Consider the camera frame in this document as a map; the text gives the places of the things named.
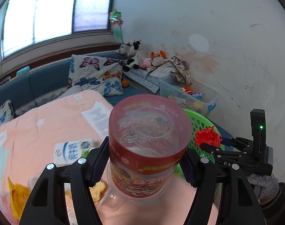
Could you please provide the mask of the grey gloved right hand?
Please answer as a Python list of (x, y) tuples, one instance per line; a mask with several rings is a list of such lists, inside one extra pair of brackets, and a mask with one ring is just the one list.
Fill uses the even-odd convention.
[(250, 184), (260, 187), (259, 200), (261, 204), (273, 200), (279, 192), (278, 179), (273, 174), (271, 176), (251, 174), (247, 176), (247, 179)]

